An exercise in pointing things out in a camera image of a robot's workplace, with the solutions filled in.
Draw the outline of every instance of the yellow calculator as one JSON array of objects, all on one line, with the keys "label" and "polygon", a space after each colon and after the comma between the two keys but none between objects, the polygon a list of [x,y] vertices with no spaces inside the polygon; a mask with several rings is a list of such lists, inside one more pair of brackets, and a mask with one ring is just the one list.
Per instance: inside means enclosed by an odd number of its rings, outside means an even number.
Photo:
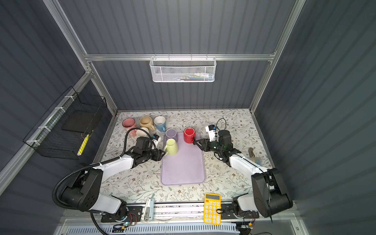
[{"label": "yellow calculator", "polygon": [[221,195],[206,193],[204,203],[204,222],[207,224],[221,224],[221,215],[217,209],[221,208]]}]

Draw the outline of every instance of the purple tray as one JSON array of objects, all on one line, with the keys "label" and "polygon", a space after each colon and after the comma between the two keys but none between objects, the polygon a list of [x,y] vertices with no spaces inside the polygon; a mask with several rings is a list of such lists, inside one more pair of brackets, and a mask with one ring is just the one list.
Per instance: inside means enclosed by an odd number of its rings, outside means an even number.
[{"label": "purple tray", "polygon": [[[162,158],[161,183],[163,185],[181,185],[202,183],[205,181],[204,159],[201,149],[194,144],[184,141],[183,132],[178,132],[179,152],[174,155],[165,155]],[[200,139],[200,133],[196,133],[196,139]]]}]

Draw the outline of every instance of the floral pattern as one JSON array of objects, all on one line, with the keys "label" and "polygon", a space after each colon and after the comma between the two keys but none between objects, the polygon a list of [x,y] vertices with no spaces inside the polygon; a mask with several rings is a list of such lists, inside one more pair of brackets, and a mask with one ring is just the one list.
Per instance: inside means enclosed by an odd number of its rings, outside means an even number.
[{"label": "floral pattern", "polygon": [[[118,114],[115,128],[102,160],[114,158],[122,152],[126,134],[126,130],[122,126],[124,119],[132,117],[139,124],[139,120],[143,116],[150,116],[154,119],[160,115],[166,118],[167,128],[174,128],[179,132],[186,127],[193,127],[201,134],[202,138],[208,138],[205,126],[216,124],[218,119],[224,118],[227,121],[226,130],[231,133],[234,148],[248,156],[248,148],[252,147],[255,156],[262,159],[261,165],[271,168],[248,109],[122,112]],[[219,121],[218,127],[222,129],[223,126],[224,121]],[[160,134],[158,130],[150,133]],[[128,136],[127,149],[135,145],[136,138]],[[163,140],[159,142],[157,148],[163,148],[162,145]],[[161,161],[149,160],[133,169],[113,175],[102,183],[100,192],[114,195],[129,203],[145,202],[150,196],[154,197],[156,202],[176,202],[202,201],[205,196],[204,193],[221,194],[222,200],[231,199],[245,193],[252,193],[250,179],[236,169],[228,167],[225,163],[219,161],[212,152],[204,152],[203,156],[206,174],[206,179],[203,183],[162,185]]]}]

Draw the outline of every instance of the gray wall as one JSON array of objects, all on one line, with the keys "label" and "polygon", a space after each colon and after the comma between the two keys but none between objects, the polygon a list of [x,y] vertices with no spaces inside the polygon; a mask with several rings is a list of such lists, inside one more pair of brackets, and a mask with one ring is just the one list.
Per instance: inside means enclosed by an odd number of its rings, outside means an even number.
[{"label": "gray wall", "polygon": [[308,1],[256,110],[311,234],[374,234],[375,61],[375,1]]},{"label": "gray wall", "polygon": [[153,82],[149,62],[94,61],[118,109],[248,108],[267,61],[219,61],[214,82]]},{"label": "gray wall", "polygon": [[293,0],[60,1],[89,54],[273,52]]},{"label": "gray wall", "polygon": [[[1,170],[84,70],[41,0],[0,1],[0,55]],[[82,92],[98,95],[91,82]],[[52,189],[78,163],[91,163],[111,117],[102,117],[80,161],[30,157],[0,196],[0,234],[53,233],[63,209],[52,202]]]},{"label": "gray wall", "polygon": [[84,70],[42,1],[0,1],[0,55],[2,169]]},{"label": "gray wall", "polygon": [[[272,53],[293,3],[60,1],[92,54]],[[159,84],[148,62],[94,62],[118,109],[247,108],[266,64],[218,62],[213,83]]]}]

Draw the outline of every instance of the black wire basket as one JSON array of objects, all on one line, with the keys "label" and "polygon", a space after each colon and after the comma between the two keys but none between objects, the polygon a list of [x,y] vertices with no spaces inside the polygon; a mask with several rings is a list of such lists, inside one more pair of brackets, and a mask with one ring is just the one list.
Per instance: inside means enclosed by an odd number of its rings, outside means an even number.
[{"label": "black wire basket", "polygon": [[30,131],[23,142],[43,157],[79,159],[86,143],[107,109],[103,96],[74,93],[65,97],[67,101],[56,107],[57,111],[47,123],[41,120]]}]

